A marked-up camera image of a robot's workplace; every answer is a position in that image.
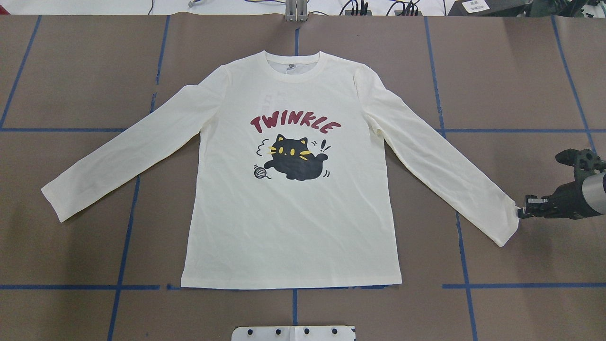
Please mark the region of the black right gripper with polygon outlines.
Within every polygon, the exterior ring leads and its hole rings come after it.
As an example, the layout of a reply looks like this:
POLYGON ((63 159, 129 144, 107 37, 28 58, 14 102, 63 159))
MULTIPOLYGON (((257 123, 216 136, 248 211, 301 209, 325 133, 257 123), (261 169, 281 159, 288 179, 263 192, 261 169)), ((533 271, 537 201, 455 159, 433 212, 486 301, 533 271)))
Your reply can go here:
POLYGON ((604 215, 605 161, 591 149, 567 149, 556 154, 555 160, 573 168, 574 181, 560 185, 550 196, 526 195, 526 207, 517 210, 517 217, 543 217, 544 213, 545 218, 582 219, 604 215), (528 207, 543 204, 541 211, 528 207))

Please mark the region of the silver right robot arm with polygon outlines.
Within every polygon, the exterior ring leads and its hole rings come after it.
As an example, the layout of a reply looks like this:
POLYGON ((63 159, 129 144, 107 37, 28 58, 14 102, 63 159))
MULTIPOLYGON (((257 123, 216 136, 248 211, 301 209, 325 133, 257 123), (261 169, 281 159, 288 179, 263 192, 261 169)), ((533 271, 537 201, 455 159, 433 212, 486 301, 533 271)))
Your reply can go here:
POLYGON ((567 149, 555 160, 573 167, 574 181, 560 185, 553 194, 538 198, 525 196, 517 210, 521 219, 530 217, 582 219, 606 213, 606 162, 591 149, 567 149))

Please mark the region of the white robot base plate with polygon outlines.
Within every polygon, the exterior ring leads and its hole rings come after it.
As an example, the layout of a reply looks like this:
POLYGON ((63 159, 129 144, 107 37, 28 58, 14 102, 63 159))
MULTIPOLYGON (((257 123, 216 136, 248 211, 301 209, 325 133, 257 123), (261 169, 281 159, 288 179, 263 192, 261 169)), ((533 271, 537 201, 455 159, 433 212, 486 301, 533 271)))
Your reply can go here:
POLYGON ((232 332, 232 341, 355 341, 354 326, 243 326, 232 332))

